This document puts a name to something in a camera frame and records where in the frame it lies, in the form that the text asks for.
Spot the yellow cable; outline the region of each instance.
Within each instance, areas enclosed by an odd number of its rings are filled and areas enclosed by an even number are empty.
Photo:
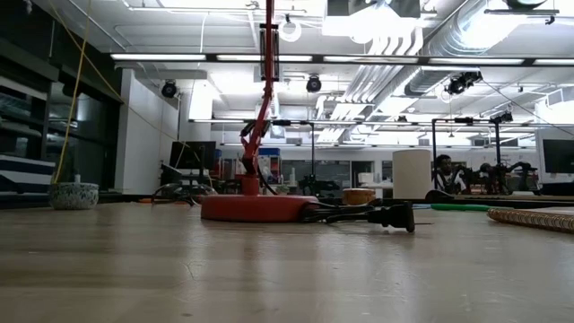
[[[109,88],[110,91],[112,91],[114,93],[114,95],[117,96],[117,98],[128,108],[130,109],[132,112],[134,112],[136,114],[136,116],[138,116],[141,120],[143,120],[145,123],[147,123],[148,125],[150,125],[152,128],[158,130],[160,133],[164,134],[165,136],[167,136],[169,139],[172,139],[174,141],[179,142],[180,144],[182,144],[184,147],[186,148],[191,148],[188,144],[186,144],[183,141],[178,140],[177,138],[174,138],[173,136],[163,132],[161,129],[159,129],[158,127],[156,127],[152,122],[148,121],[146,118],[144,118],[144,116],[142,116],[141,114],[139,114],[135,109],[133,109],[132,107],[130,107],[126,101],[124,100],[124,98],[119,95],[119,93],[117,93],[116,89],[114,89],[113,86],[111,86],[111,84],[108,82],[108,80],[106,79],[106,77],[104,77],[104,75],[100,72],[100,69],[98,67],[96,67],[95,64],[93,64],[93,62],[90,60],[90,58],[85,54],[85,49],[84,46],[80,46],[80,44],[78,44],[77,40],[75,39],[73,33],[70,31],[70,29],[68,28],[67,24],[65,23],[64,19],[62,19],[62,16],[60,15],[60,13],[57,11],[56,7],[54,6],[54,3],[52,2],[52,0],[48,0],[48,3],[50,4],[50,6],[52,7],[52,11],[54,12],[54,14],[56,15],[58,22],[60,22],[60,24],[64,27],[65,32],[68,34],[68,36],[70,37],[70,39],[72,40],[72,42],[75,44],[75,46],[80,50],[80,53],[82,55],[81,59],[84,59],[88,62],[88,64],[90,64],[90,66],[94,69],[94,71],[96,72],[96,74],[98,75],[98,77],[106,84],[106,86]],[[212,183],[212,179],[209,176],[209,174],[207,175],[207,178],[209,179],[210,183],[212,184],[213,187],[213,183]]]
[[[62,152],[60,153],[60,163],[57,165],[56,176],[54,177],[53,183],[56,184],[60,180],[60,172],[62,171],[62,164],[64,163],[65,148],[68,145],[68,138],[70,135],[70,125],[72,124],[72,116],[74,115],[74,107],[77,102],[78,87],[80,86],[80,76],[82,75],[83,67],[83,57],[86,50],[86,44],[88,43],[88,36],[90,33],[90,10],[91,10],[91,0],[88,0],[88,9],[86,10],[86,28],[83,34],[83,43],[81,48],[80,63],[78,64],[78,73],[75,77],[74,86],[74,96],[72,98],[72,106],[70,107],[70,113],[68,114],[68,123],[65,125],[65,136],[64,145],[62,146]]]

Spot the bowl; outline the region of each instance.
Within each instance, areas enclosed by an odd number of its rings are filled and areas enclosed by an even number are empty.
[[[90,183],[57,183],[49,189],[50,205],[56,210],[90,210],[98,204],[100,186]]]

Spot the person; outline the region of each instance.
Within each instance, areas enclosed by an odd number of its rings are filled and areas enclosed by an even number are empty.
[[[466,184],[463,181],[464,172],[458,171],[453,178],[452,160],[450,156],[442,154],[435,160],[437,164],[437,174],[432,177],[432,188],[435,188],[434,181],[437,181],[437,189],[449,194],[466,191]]]

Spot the black plug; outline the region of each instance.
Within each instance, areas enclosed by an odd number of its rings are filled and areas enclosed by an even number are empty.
[[[414,232],[413,204],[410,202],[369,211],[367,215],[369,223],[380,223],[385,228],[390,225],[397,229],[406,229],[407,232]]]

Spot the monitor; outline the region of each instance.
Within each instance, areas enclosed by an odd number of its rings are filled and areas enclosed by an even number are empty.
[[[171,144],[170,166],[179,170],[199,170],[199,159],[204,156],[204,168],[211,170],[215,165],[215,142],[181,142]]]
[[[543,140],[544,170],[552,174],[574,174],[574,140]]]

